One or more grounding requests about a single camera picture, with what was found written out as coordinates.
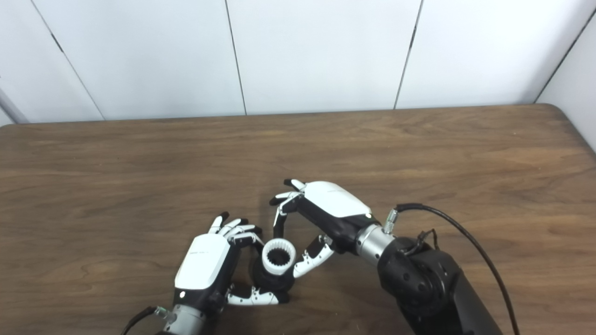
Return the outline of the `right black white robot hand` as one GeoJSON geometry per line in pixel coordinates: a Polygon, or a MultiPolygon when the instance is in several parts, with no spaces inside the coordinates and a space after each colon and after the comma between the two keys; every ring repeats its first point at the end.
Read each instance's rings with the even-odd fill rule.
{"type": "Polygon", "coordinates": [[[358,235],[370,225],[379,222],[371,209],[360,199],[337,184],[328,181],[302,183],[285,180],[293,190],[275,195],[270,205],[275,206],[274,238],[283,238],[288,214],[298,213],[318,227],[318,235],[307,246],[302,260],[293,267],[294,278],[320,266],[334,253],[357,254],[358,235]]]}

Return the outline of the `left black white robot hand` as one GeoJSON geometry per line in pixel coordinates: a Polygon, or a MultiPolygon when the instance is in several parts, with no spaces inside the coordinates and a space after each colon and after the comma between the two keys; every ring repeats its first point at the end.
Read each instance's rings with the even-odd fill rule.
{"type": "Polygon", "coordinates": [[[221,313],[228,303],[240,306],[289,303],[287,293],[253,285],[241,295],[241,289],[232,284],[241,250],[252,246],[260,255],[265,244],[260,238],[260,227],[245,218],[225,223],[229,216],[228,212],[222,212],[207,233],[192,240],[175,276],[173,305],[194,308],[212,317],[221,313]]]}

